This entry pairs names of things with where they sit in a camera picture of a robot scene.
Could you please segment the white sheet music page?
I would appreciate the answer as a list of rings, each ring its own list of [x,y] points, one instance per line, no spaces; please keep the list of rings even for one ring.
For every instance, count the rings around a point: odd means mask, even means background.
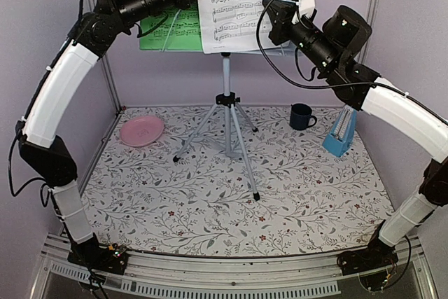
[[[198,8],[205,54],[258,49],[255,32],[262,0],[198,0]]]

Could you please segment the green sheet music page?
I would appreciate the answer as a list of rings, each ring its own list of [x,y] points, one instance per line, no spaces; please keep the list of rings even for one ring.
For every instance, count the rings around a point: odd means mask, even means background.
[[[148,36],[139,39],[141,50],[202,51],[200,20],[197,6],[179,12],[177,8],[163,10],[160,15],[140,21],[143,32],[165,21]]]

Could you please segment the light blue music stand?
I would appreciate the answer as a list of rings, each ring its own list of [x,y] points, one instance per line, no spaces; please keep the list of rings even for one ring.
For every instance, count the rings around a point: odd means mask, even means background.
[[[260,200],[260,193],[258,192],[253,171],[251,169],[251,163],[248,157],[248,153],[244,144],[242,135],[242,128],[239,124],[237,117],[237,111],[240,112],[244,120],[249,124],[253,132],[258,132],[259,129],[254,125],[245,110],[240,104],[240,98],[236,96],[230,89],[230,55],[231,53],[221,53],[223,61],[223,93],[216,95],[215,103],[209,109],[205,117],[201,120],[200,124],[190,134],[182,147],[176,152],[173,157],[173,162],[177,163],[191,145],[193,139],[199,135],[203,127],[210,121],[212,115],[221,106],[224,111],[224,135],[225,141],[223,144],[220,142],[213,143],[217,146],[217,149],[224,153],[227,157],[232,159],[242,159],[247,169],[249,178],[249,189],[253,193],[255,201]]]

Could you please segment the blue metronome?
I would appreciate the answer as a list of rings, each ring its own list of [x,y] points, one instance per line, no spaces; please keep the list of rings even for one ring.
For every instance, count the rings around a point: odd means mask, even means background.
[[[357,111],[346,105],[323,141],[323,147],[335,157],[342,157],[351,147],[356,128]]]

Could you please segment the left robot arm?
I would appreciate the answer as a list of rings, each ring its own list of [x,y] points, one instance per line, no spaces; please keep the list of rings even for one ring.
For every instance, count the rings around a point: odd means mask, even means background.
[[[187,9],[197,0],[96,0],[77,20],[48,66],[23,117],[13,147],[49,191],[71,248],[90,267],[104,252],[87,219],[78,189],[78,168],[57,129],[79,86],[117,36],[168,8]]]

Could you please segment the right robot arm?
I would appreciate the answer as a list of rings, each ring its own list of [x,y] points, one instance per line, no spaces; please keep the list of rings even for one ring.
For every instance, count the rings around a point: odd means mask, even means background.
[[[355,110],[387,122],[430,154],[421,185],[375,229],[367,247],[338,258],[339,265],[356,268],[395,262],[395,245],[438,207],[447,205],[447,120],[355,61],[372,33],[356,11],[341,5],[319,29],[306,16],[294,22],[298,10],[291,2],[262,0],[262,5],[262,14],[272,24],[273,44],[292,42],[317,68],[325,89]]]

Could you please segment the dark blue mug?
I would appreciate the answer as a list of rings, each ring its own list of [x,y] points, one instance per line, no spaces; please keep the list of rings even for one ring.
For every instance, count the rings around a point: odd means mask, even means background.
[[[312,115],[312,108],[306,104],[292,104],[290,108],[289,125],[294,130],[306,130],[315,126],[317,123],[316,116]]]

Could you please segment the pink plate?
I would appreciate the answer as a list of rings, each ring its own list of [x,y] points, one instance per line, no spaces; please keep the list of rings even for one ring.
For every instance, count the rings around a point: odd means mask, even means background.
[[[138,116],[123,124],[120,140],[127,146],[144,147],[157,141],[164,128],[164,122],[157,116]]]

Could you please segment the floral patterned table mat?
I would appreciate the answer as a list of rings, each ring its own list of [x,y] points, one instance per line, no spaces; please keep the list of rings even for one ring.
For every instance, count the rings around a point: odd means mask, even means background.
[[[206,115],[194,107],[128,109],[121,116],[157,116],[164,134],[130,148],[114,132],[83,192],[100,241],[131,249],[196,256],[276,256],[366,244],[393,212],[379,175],[356,137],[336,158],[322,141],[338,115],[315,109],[302,132],[283,106],[248,107],[258,127],[243,124],[249,164],[225,156],[222,111],[215,112],[183,157],[174,154]]]

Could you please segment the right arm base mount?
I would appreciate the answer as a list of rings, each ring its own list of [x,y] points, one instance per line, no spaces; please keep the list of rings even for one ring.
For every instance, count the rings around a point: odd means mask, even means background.
[[[337,265],[343,275],[360,274],[361,286],[371,292],[380,292],[393,285],[391,278],[396,270],[398,256],[394,248],[374,246],[349,250],[337,256]]]

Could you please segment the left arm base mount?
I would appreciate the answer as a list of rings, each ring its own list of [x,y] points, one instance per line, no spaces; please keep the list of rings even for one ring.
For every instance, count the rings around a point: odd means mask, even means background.
[[[110,250],[96,242],[72,244],[67,260],[89,270],[124,275],[129,255],[118,249]]]

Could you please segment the metal front rail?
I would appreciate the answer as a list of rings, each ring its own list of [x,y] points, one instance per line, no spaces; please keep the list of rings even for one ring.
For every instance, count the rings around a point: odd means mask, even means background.
[[[124,274],[89,272],[70,263],[66,238],[49,235],[38,258],[32,298],[437,298],[417,237],[397,246],[391,287],[371,284],[379,268],[344,274],[337,252],[262,258],[174,256],[131,251]]]

